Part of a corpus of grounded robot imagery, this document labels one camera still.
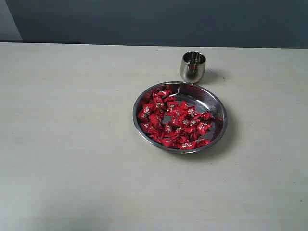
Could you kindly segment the small steel cup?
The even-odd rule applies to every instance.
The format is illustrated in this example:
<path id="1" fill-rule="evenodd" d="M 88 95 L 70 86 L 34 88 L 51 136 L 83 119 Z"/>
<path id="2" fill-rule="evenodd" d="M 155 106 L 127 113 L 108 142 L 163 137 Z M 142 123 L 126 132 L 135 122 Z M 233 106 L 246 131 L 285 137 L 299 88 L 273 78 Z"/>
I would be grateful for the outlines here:
<path id="1" fill-rule="evenodd" d="M 190 51 L 183 55 L 180 64 L 180 76 L 184 82 L 197 83 L 205 73 L 206 57 L 196 51 Z"/>

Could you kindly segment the round steel plate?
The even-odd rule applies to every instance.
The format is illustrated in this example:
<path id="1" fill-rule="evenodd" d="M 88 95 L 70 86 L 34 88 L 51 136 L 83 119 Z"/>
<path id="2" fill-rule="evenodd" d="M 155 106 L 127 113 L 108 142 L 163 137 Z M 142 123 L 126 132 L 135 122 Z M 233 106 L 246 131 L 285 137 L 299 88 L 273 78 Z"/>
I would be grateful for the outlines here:
<path id="1" fill-rule="evenodd" d="M 138 124 L 137 114 L 142 109 L 142 103 L 148 99 L 148 95 L 153 93 L 154 90 L 171 90 L 172 96 L 175 96 L 179 102 L 186 101 L 188 105 L 195 106 L 197 110 L 206 109 L 213 116 L 214 121 L 211 123 L 213 128 L 210 130 L 209 135 L 204 135 L 204 138 L 210 139 L 210 144 L 203 147 L 195 148 L 193 150 L 181 150 L 175 148 L 164 147 L 158 144 L 146 136 L 146 133 L 142 131 L 141 126 Z M 161 148 L 165 151 L 176 153 L 176 154 L 190 154 L 199 151 L 203 151 L 213 145 L 215 145 L 225 134 L 228 117 L 226 109 L 223 103 L 209 90 L 190 83 L 180 82 L 180 81 L 169 81 L 163 82 L 151 86 L 146 89 L 135 101 L 132 110 L 132 119 L 136 130 L 140 135 L 153 146 Z"/>

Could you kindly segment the red candy left edge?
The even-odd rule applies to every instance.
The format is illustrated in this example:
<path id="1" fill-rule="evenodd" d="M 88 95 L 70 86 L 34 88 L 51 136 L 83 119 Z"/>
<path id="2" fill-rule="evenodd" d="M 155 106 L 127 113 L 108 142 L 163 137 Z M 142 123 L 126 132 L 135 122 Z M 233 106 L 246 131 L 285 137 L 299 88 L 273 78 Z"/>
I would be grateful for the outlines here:
<path id="1" fill-rule="evenodd" d="M 153 104 L 150 103 L 145 103 L 142 105 L 142 109 L 139 111 L 137 118 L 140 121 L 146 121 L 149 117 L 149 115 L 152 113 L 153 111 Z"/>

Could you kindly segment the red candy front bottom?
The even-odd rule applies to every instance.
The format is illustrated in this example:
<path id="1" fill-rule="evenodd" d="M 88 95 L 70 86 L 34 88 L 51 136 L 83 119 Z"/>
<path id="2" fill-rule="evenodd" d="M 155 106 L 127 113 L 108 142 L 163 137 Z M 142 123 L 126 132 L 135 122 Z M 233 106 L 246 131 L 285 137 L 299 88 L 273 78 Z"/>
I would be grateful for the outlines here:
<path id="1" fill-rule="evenodd" d="M 196 145 L 195 141 L 192 142 L 187 142 L 187 143 L 183 143 L 180 145 L 180 149 L 181 150 L 190 150 L 190 149 L 194 149 Z"/>

